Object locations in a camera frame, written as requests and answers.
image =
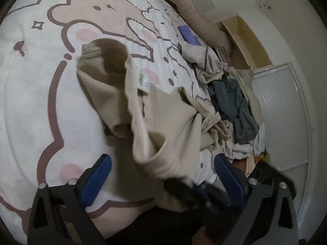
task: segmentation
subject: crumpled fabric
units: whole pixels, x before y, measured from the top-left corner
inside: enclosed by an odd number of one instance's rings
[[[261,124],[264,122],[264,115],[262,113],[260,102],[252,88],[252,81],[254,76],[253,70],[236,70],[234,67],[230,66],[227,67],[224,71],[229,74],[230,78],[238,81],[253,117],[255,118],[258,125],[261,126]]]
[[[223,77],[208,85],[213,105],[224,120],[234,124],[235,141],[245,144],[255,139],[259,125],[251,114],[246,98],[235,79]]]
[[[227,54],[227,52],[223,46],[216,48],[215,51],[216,51],[220,61],[222,61],[223,63],[226,63],[228,67],[233,66],[231,58],[229,57],[229,55]]]
[[[157,205],[184,211],[186,207],[165,191],[162,179],[195,179],[200,150],[214,145],[220,133],[228,133],[217,125],[222,125],[219,113],[184,88],[168,94],[150,84],[148,94],[139,91],[133,59],[117,40],[83,45],[77,74],[110,131],[133,139],[133,159],[153,178]]]
[[[254,156],[259,156],[262,152],[265,151],[265,140],[266,140],[266,133],[265,133],[265,126],[264,123],[260,125],[259,131],[257,136],[250,144],[253,147]]]
[[[235,143],[232,122],[225,120],[224,127],[229,131],[230,138],[227,141],[222,141],[221,152],[231,160],[241,160],[253,156],[253,147],[250,143],[242,145]]]
[[[217,178],[217,173],[212,165],[212,153],[205,149],[200,152],[200,170],[194,179],[194,184],[199,185],[203,181],[212,184]]]
[[[214,50],[209,46],[181,43],[179,50],[184,59],[194,64],[197,79],[203,84],[220,80],[224,69],[227,68],[227,64],[220,62]]]

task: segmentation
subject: purple item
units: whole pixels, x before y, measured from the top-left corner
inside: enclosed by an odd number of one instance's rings
[[[192,45],[197,45],[197,46],[201,46],[201,43],[199,42],[199,40],[197,39],[197,37],[195,37],[189,26],[179,26],[178,30],[180,31],[180,33],[182,34],[183,38],[185,39],[185,41],[187,43],[190,43]]]

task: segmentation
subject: blue gripper pad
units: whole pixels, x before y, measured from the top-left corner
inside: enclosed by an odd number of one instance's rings
[[[214,159],[215,171],[219,176],[223,186],[225,187],[229,197],[231,198],[231,204],[239,207],[245,207],[246,189],[244,189],[243,185],[237,179],[237,176],[240,176],[240,174],[235,174],[237,173],[235,168],[229,162],[227,163],[226,161],[228,160],[226,159],[224,154],[218,154]]]
[[[80,206],[83,208],[91,206],[93,204],[95,198],[97,197],[101,187],[103,186],[105,180],[107,179],[111,171],[111,157],[103,154],[101,158],[103,158],[101,163],[97,162],[94,165],[98,165],[98,167],[90,175],[89,180],[85,184],[84,188],[81,190]]]

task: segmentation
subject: bed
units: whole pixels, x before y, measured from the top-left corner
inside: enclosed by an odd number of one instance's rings
[[[131,145],[101,122],[76,66],[82,44],[114,38],[159,89],[183,86],[209,98],[177,49],[181,25],[164,0],[13,4],[0,26],[0,217],[19,243],[27,243],[38,184],[78,178],[102,153],[112,157],[112,171],[87,212],[104,238],[155,205],[151,180],[132,161]]]

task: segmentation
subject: clothing tag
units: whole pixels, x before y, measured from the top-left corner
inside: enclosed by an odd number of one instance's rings
[[[150,76],[148,73],[145,73],[143,69],[141,68],[136,68],[136,87],[141,90],[146,92],[147,94],[150,93]]]

